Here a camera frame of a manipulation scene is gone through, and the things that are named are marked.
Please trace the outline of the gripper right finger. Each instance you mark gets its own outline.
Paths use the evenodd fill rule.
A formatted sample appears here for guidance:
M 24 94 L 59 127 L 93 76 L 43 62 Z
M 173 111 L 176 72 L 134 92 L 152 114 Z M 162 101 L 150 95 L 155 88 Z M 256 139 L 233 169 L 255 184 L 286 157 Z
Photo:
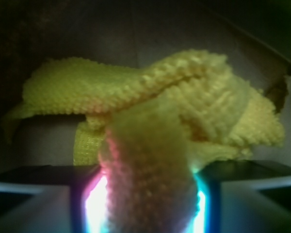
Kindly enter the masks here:
M 291 233 L 291 167 L 263 160 L 214 162 L 195 178 L 194 233 Z

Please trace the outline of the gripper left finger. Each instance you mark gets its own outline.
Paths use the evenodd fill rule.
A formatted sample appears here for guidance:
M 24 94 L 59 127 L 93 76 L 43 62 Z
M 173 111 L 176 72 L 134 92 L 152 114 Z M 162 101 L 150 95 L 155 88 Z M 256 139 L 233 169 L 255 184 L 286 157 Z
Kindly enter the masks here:
M 104 233 L 100 166 L 22 166 L 0 174 L 0 233 Z

